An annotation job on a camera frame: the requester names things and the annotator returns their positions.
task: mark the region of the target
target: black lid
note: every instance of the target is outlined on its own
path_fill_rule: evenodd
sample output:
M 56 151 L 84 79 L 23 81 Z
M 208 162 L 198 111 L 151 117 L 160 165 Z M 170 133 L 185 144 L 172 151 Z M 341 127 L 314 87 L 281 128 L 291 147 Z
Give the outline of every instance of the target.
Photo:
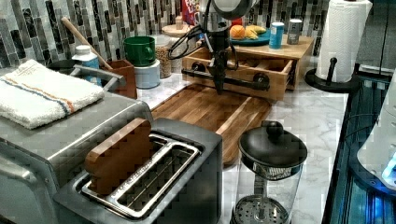
M 251 129 L 239 139 L 244 162 L 290 168 L 302 164 L 307 156 L 305 144 L 294 134 L 283 130 L 277 121 L 263 121 L 259 128 Z

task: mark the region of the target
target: marble countertop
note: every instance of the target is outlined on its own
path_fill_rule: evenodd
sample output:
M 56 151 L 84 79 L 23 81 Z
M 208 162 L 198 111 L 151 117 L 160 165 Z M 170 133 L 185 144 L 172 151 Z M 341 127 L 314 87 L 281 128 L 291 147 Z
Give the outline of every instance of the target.
M 161 85 L 138 90 L 138 99 L 153 108 L 189 82 L 181 74 L 161 79 Z M 292 223 L 321 223 L 338 140 L 347 105 L 347 94 L 319 91 L 303 80 L 295 91 L 287 91 L 284 101 L 273 104 L 269 120 L 277 120 L 284 129 L 295 134 L 308 148 L 308 157 L 292 211 Z M 219 224 L 229 224 L 238 179 L 238 166 L 223 170 L 222 216 Z

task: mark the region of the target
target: folded towel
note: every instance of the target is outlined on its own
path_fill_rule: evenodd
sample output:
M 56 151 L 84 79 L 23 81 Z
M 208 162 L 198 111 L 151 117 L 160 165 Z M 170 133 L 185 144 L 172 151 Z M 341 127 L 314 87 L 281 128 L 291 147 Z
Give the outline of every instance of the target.
M 103 98 L 102 88 L 29 60 L 0 77 L 0 115 L 33 129 Z

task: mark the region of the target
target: green mug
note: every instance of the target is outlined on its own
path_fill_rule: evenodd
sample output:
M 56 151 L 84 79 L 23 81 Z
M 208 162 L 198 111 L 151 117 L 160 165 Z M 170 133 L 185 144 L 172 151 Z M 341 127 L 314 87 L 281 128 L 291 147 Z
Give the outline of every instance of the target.
M 155 39 L 151 36 L 132 36 L 124 39 L 125 57 L 136 67 L 155 63 Z

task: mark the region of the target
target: black stand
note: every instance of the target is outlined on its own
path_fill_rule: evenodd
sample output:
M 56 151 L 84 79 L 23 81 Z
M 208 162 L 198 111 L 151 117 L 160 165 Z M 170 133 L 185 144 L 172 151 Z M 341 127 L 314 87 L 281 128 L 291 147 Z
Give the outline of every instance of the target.
M 348 82 L 342 82 L 342 83 L 332 82 L 332 74 L 334 72 L 334 67 L 336 63 L 337 63 L 336 58 L 330 59 L 329 75 L 327 76 L 326 80 L 317 77 L 315 75 L 317 69 L 312 69 L 306 73 L 305 82 L 308 85 L 316 89 L 319 89 L 321 91 L 329 91 L 336 93 L 350 93 L 356 91 L 361 85 L 361 80 L 357 76 L 352 76 L 352 79 L 350 79 Z

